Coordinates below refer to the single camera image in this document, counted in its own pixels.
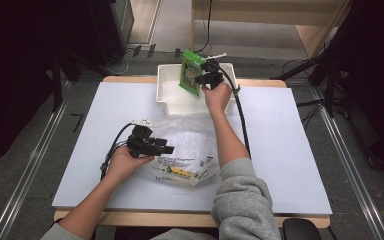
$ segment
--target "floor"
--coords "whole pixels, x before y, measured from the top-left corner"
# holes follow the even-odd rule
[[[161,0],[131,0],[135,22],[130,33],[129,43],[149,44]]]
[[[162,17],[163,15],[170,15],[162,14],[164,9],[177,6],[178,2],[180,1],[162,0],[161,2],[152,37],[152,41],[157,44],[156,50],[158,52],[152,58],[148,58],[147,51],[144,50],[136,57],[131,54],[126,57],[128,69],[123,59],[120,59],[109,68],[116,72],[127,70],[124,75],[156,75],[159,64],[180,63],[180,58],[175,58],[174,54],[170,52],[174,50],[173,48],[184,49],[189,47],[180,40],[182,38],[190,39],[189,32],[183,32],[184,29],[180,29],[176,32],[176,36],[173,36],[173,33],[163,33],[164,26],[167,29],[167,23],[163,21]],[[198,26],[202,26],[202,22],[196,22],[195,24],[197,29]],[[214,27],[215,29],[214,33],[223,31],[223,26],[216,30],[218,29],[216,24],[211,25],[211,28]],[[208,47],[208,50],[210,52],[214,51],[214,53],[224,51],[233,53],[224,58],[224,61],[234,65],[238,77],[267,79],[277,76],[301,62],[289,62],[289,60],[305,58],[305,55],[303,55],[305,51],[302,46],[299,46],[299,39],[297,39],[293,28],[288,26],[249,27],[252,29],[249,30],[251,32],[258,32],[260,31],[257,30],[259,28],[261,31],[268,31],[267,34],[264,34],[267,36],[266,42],[261,43],[263,47],[260,47],[257,44],[258,42],[253,43],[254,46],[259,48],[260,54],[254,54],[251,48],[252,44],[247,43],[247,41],[252,40],[243,41],[241,39],[241,34],[247,34],[248,30],[246,29],[242,29],[240,33],[239,31],[228,31],[231,35],[223,35],[223,37],[218,34],[211,35],[210,46],[212,48]],[[204,35],[202,33],[201,35],[197,34],[197,47],[204,42]],[[223,39],[232,42],[223,44],[221,42]],[[43,140],[42,133],[50,129],[49,119],[58,119],[58,125],[54,126],[50,131],[52,138],[48,139],[47,147],[41,151],[41,161],[36,166],[34,177],[32,177],[31,184],[27,187],[28,191],[23,196],[19,209],[14,209],[12,221],[6,224],[6,232],[3,233],[0,239],[5,239],[5,236],[6,239],[39,239],[52,224],[54,209],[51,204],[53,196],[58,189],[96,89],[102,80],[101,76],[91,70],[86,68],[81,68],[81,70],[80,81],[66,85],[65,99],[67,101],[64,111],[61,110],[62,112],[58,116],[52,114],[53,103],[52,97],[50,97],[21,132],[11,149],[0,159],[1,217],[10,197],[13,196],[14,190],[17,188],[17,183],[23,176],[24,170],[31,165],[29,160],[36,157],[37,153],[40,152],[39,150],[35,151],[35,148],[38,142],[41,139]],[[288,87],[292,88],[296,102],[306,102],[316,98],[315,90],[308,84],[306,78],[308,78],[307,73],[301,73],[287,81]],[[337,91],[336,94],[341,97],[343,93]],[[314,106],[302,107],[299,108],[299,113],[304,118],[313,109]],[[368,165],[367,154],[363,145],[359,141],[352,124],[341,113],[340,106],[338,106],[338,109],[335,108],[335,124],[352,157],[352,163],[358,169],[370,199],[378,210],[384,225],[384,171],[376,171]],[[366,212],[362,210],[361,201],[357,197],[358,194],[355,192],[352,179],[347,174],[344,162],[332,139],[332,133],[326,125],[323,110],[317,112],[308,123],[306,134],[331,201],[333,210],[331,228],[337,239],[379,239],[375,238],[371,231]],[[322,239],[334,239],[327,229],[320,229],[320,233]],[[112,239],[113,235],[113,227],[98,227],[97,239]]]

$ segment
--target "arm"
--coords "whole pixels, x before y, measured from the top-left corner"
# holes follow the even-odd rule
[[[202,91],[205,93],[205,102],[214,123],[220,168],[235,159],[249,158],[248,151],[224,114],[232,93],[230,88],[226,84],[219,84],[213,90],[203,86]]]
[[[213,90],[202,90],[214,122],[223,181],[211,211],[219,238],[280,239],[267,184],[255,176],[248,151],[224,114],[230,88],[219,84]]]
[[[83,239],[90,239],[108,200],[117,186],[141,165],[154,157],[133,158],[127,147],[118,148],[111,158],[108,172],[92,192],[58,225]]]

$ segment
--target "plastic bag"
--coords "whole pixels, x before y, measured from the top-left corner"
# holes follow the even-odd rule
[[[152,137],[167,139],[172,154],[143,167],[156,181],[195,186],[220,172],[214,126],[209,116],[170,115],[151,120]]]

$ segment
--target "wire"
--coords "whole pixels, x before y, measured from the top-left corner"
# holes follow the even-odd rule
[[[202,8],[202,26],[204,26],[204,31],[205,33],[207,34],[207,37],[209,38],[209,31],[207,30],[207,27],[205,26],[205,20],[204,20],[204,1],[201,0],[201,8]],[[211,51],[211,49],[213,49],[213,45],[211,45],[211,43],[208,43],[210,45],[210,49],[207,50],[205,53],[209,53]]]
[[[305,126],[304,126],[304,131],[307,130],[307,127],[308,127],[308,124],[310,123],[311,119],[313,119],[313,117],[317,114],[317,112],[323,108],[323,105],[321,104],[318,104],[315,108],[313,108],[313,110],[311,110],[307,116],[303,119],[301,119],[301,122],[304,123],[307,119],[307,122],[305,123]]]
[[[239,116],[241,118],[242,132],[244,135],[245,147],[246,147],[246,150],[248,151],[249,157],[251,158],[251,150],[249,148],[248,134],[247,134],[246,125],[245,125],[245,117],[244,117],[244,113],[242,111],[241,101],[239,100],[239,96],[238,96],[240,88],[239,87],[235,88],[235,85],[233,84],[232,79],[230,79],[229,74],[227,74],[227,72],[223,68],[221,68],[219,65],[214,64],[214,63],[207,63],[207,64],[211,65],[213,67],[216,67],[218,70],[220,70],[223,73],[223,75],[227,78],[227,80],[230,83],[230,86],[232,87],[232,92],[233,92],[233,95],[235,96],[236,106],[238,106]]]
[[[131,52],[134,52],[134,51],[128,51],[128,52],[126,52],[126,53],[124,54],[124,56],[123,56],[123,60],[124,60],[124,62],[126,63],[126,69],[124,69],[124,71],[122,71],[121,73],[114,72],[113,70],[111,70],[111,69],[109,69],[109,68],[107,68],[107,67],[105,67],[105,68],[106,68],[108,71],[114,73],[115,76],[120,76],[121,74],[127,72],[127,70],[129,70],[129,63],[127,62],[126,56],[127,56],[127,54],[129,54],[129,53],[131,53]]]
[[[293,59],[293,60],[289,60],[287,61],[285,64],[283,64],[282,66],[282,73],[285,73],[285,67],[286,65],[288,65],[289,63],[291,62],[295,62],[295,61],[302,61],[302,63],[304,63],[306,60],[305,59]]]
[[[326,51],[326,47],[329,46],[329,44],[330,44],[331,41],[332,41],[332,39],[329,40],[328,42],[323,42],[323,47],[320,48],[319,51],[317,51],[316,56],[319,55],[319,54],[322,54],[324,51]]]
[[[327,227],[327,230],[329,230],[329,233],[333,237],[334,240],[338,240],[338,238],[336,238],[336,235],[330,226]]]
[[[121,146],[123,146],[123,144],[125,144],[125,143],[121,142],[122,144],[116,147],[118,138],[121,136],[121,134],[124,132],[124,130],[126,130],[126,128],[128,128],[128,127],[131,126],[131,125],[132,125],[131,123],[126,124],[126,126],[124,126],[124,127],[120,130],[120,132],[117,134],[117,136],[115,137],[114,142],[113,142],[113,144],[111,145],[111,148],[110,148],[110,150],[109,150],[108,153],[107,153],[107,156],[106,156],[106,158],[105,158],[105,161],[104,161],[104,163],[102,163],[102,165],[101,165],[101,180],[104,179],[105,174],[107,174],[108,163],[109,163],[109,161],[110,161],[112,155],[114,154],[115,150],[117,150],[118,147],[121,147]]]
[[[325,99],[324,98],[320,98],[320,99],[316,99],[316,100],[313,100],[313,101],[309,101],[309,102],[302,102],[302,103],[297,103],[297,107],[303,107],[303,106],[308,106],[308,105],[313,105],[313,104],[324,104],[324,101]]]
[[[213,0],[210,0],[210,9],[208,11],[208,21],[207,21],[207,28],[208,28],[208,32],[207,32],[207,42],[205,43],[204,47],[202,47],[201,49],[199,49],[198,51],[195,51],[194,53],[200,53],[202,52],[202,50],[204,50],[207,45],[208,45],[208,42],[210,41],[210,22],[211,22],[211,7],[213,5]]]

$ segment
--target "white tray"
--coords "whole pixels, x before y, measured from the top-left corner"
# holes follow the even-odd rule
[[[167,115],[208,113],[208,108],[205,105],[205,95],[202,90],[200,90],[200,97],[197,98],[179,86],[181,66],[181,64],[158,65],[158,106]],[[220,67],[227,72],[236,88],[237,83],[233,65],[231,63],[220,63]],[[229,113],[234,105],[235,97],[232,94],[225,110],[226,113]]]

